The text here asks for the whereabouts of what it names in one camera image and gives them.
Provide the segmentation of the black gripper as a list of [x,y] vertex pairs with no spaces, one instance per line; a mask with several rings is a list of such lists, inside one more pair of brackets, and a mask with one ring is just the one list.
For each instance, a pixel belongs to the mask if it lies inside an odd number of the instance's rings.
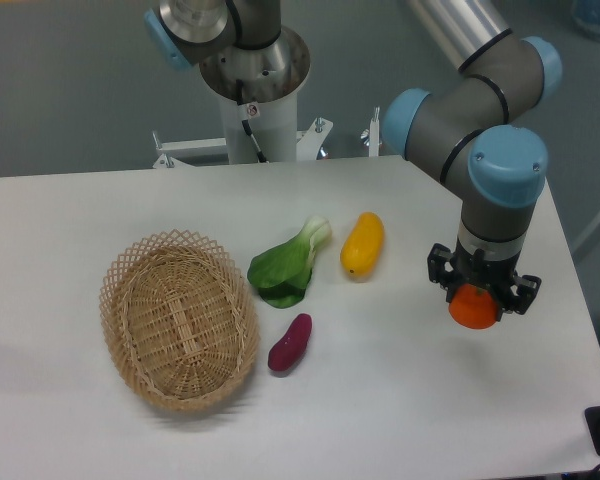
[[447,303],[453,301],[463,281],[493,293],[500,322],[504,314],[524,315],[541,287],[540,277],[516,273],[517,261],[518,253],[504,257],[458,238],[455,252],[435,243],[426,263],[429,281],[446,292]]

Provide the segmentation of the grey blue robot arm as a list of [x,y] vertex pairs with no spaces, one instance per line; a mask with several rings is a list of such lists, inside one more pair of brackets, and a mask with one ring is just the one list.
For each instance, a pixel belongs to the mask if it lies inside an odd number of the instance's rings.
[[[541,285],[516,264],[548,154],[514,121],[556,89],[561,59],[541,38],[516,37],[488,1],[415,1],[412,9],[462,80],[442,97],[401,93],[373,133],[461,200],[456,246],[433,246],[428,275],[457,323],[484,329],[525,313]],[[232,163],[299,159],[297,94],[310,56],[283,26],[279,2],[163,1],[144,22],[166,61],[198,66],[216,94]]]

